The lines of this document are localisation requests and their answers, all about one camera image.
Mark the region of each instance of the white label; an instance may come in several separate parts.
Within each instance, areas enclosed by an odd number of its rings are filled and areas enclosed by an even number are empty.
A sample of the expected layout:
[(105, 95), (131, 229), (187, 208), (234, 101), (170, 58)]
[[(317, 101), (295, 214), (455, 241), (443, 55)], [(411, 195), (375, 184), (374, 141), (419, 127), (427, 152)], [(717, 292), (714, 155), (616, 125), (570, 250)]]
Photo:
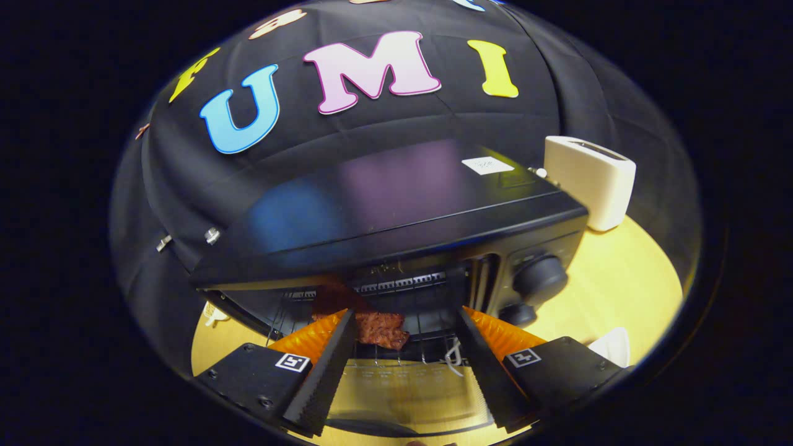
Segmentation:
[(495, 174), (497, 172), (514, 171), (515, 168), (507, 163), (493, 158), (492, 156), (483, 156), (482, 158), (471, 158), (470, 160), (463, 160), (463, 164), (471, 167), (473, 171), (479, 175)]
[(507, 357), (512, 362), (512, 365), (515, 366), (515, 368), (521, 368), (523, 366), (541, 361), (540, 357), (537, 356), (537, 353), (534, 353), (534, 351), (532, 351), (530, 348), (521, 350), (520, 352), (511, 353), (507, 355)]
[(275, 367), (285, 368), (286, 370), (301, 372), (308, 364), (309, 359), (305, 356), (293, 355), (286, 353), (278, 362)]

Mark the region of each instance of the white object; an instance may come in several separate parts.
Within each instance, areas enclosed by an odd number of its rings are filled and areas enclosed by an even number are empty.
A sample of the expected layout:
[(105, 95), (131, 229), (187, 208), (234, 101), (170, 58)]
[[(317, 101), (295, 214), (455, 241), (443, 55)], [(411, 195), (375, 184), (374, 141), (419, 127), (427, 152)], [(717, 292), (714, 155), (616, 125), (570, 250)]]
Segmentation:
[(209, 302), (206, 302), (204, 305), (204, 316), (207, 317), (207, 322), (204, 323), (207, 327), (215, 326), (215, 322), (217, 321), (225, 321), (228, 319), (228, 315), (212, 305)]
[(463, 160), (463, 164), (471, 167), (479, 175), (495, 174), (497, 172), (514, 171), (515, 168), (509, 164), (499, 161), (492, 156), (482, 156), (481, 158), (471, 158)]
[(569, 136), (547, 136), (548, 177), (589, 210), (587, 225), (607, 231), (625, 219), (636, 163), (605, 147)]
[(169, 244), (170, 241), (173, 240), (173, 237), (170, 235), (165, 236), (162, 240), (159, 241), (157, 244), (157, 252), (162, 252), (165, 249), (165, 245)]
[(630, 365), (628, 331), (618, 327), (589, 345), (589, 349), (620, 367)]
[(457, 369), (452, 367), (451, 356), (452, 356), (453, 353), (454, 353), (454, 365), (459, 367), (459, 365), (462, 364), (462, 358), (460, 357), (460, 341), (459, 340), (456, 340), (454, 342), (454, 346), (451, 348), (451, 350), (446, 352), (445, 359), (446, 359), (446, 365), (449, 366), (449, 370), (453, 371), (454, 374), (459, 376), (460, 378), (465, 378), (462, 375), (462, 373), (460, 373), (459, 371), (457, 371)]
[(209, 231), (204, 234), (204, 238), (206, 238), (207, 243), (215, 244), (217, 239), (220, 238), (220, 231), (217, 228), (209, 228)]

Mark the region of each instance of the yellow letter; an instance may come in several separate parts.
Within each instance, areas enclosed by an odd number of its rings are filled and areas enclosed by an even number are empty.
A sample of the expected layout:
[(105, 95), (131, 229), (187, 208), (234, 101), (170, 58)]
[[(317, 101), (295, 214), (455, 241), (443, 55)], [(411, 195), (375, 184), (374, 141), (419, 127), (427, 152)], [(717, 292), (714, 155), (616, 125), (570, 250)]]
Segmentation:
[(193, 82), (193, 75), (198, 73), (204, 65), (206, 65), (206, 60), (212, 55), (218, 52), (220, 48), (215, 48), (210, 52), (208, 55), (201, 57), (198, 62), (194, 63), (192, 67), (187, 68), (187, 71), (182, 73), (179, 76), (179, 82), (176, 83), (176, 88), (174, 89), (174, 93), (171, 95), (170, 99), (168, 99), (168, 103), (172, 103), (174, 99), (179, 96), (179, 93), (182, 93), (191, 82)]
[(504, 62), (507, 51), (483, 40), (468, 40), (468, 45), (477, 50), (485, 67), (485, 83), (482, 84), (482, 90), (491, 96), (517, 98), (518, 87), (512, 85), (507, 64)]
[(283, 13), (278, 17), (274, 18), (273, 20), (264, 22), (263, 25), (259, 25), (258, 28), (248, 37), (248, 40), (254, 40), (257, 37), (264, 36), (265, 34), (269, 33), (273, 29), (276, 29), (279, 26), (288, 25), (293, 21), (297, 21), (298, 19), (302, 18), (306, 13), (303, 10), (294, 10), (289, 11), (288, 13)]

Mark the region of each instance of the piece of food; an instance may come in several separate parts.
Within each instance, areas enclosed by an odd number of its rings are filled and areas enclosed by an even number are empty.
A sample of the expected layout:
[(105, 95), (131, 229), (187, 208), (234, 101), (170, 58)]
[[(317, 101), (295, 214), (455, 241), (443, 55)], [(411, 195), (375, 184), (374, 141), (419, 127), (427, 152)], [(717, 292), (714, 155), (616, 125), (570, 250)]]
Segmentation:
[(376, 311), (360, 294), (340, 283), (329, 283), (316, 289), (311, 317), (314, 321), (350, 308), (355, 311), (358, 342), (401, 350), (410, 333), (402, 331), (404, 315)]

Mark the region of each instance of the metal clip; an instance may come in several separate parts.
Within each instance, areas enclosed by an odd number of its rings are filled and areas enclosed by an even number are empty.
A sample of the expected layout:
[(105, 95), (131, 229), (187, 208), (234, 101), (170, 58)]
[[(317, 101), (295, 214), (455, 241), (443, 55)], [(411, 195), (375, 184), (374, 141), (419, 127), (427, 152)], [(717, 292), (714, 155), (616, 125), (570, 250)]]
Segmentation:
[(209, 231), (204, 234), (204, 237), (207, 243), (215, 244), (217, 239), (220, 238), (220, 231), (218, 231), (217, 228), (209, 228)]
[(460, 364), (462, 364), (462, 358), (460, 357), (460, 340), (456, 340), (454, 342), (454, 346), (448, 352), (446, 352), (446, 356), (444, 356), (444, 359), (446, 360), (446, 365), (449, 366), (449, 370), (454, 372), (454, 374), (459, 376), (460, 378), (464, 378), (462, 373), (457, 371), (454, 367), (451, 367), (452, 366), (452, 361), (451, 361), (452, 353), (454, 353), (454, 358), (455, 358), (454, 359), (454, 365), (455, 366), (459, 366)]
[(170, 242), (171, 240), (173, 240), (173, 239), (171, 238), (170, 235), (165, 236), (165, 238), (160, 240), (159, 243), (157, 244), (157, 252), (162, 252), (163, 249), (165, 249), (165, 245), (167, 245), (168, 242)]

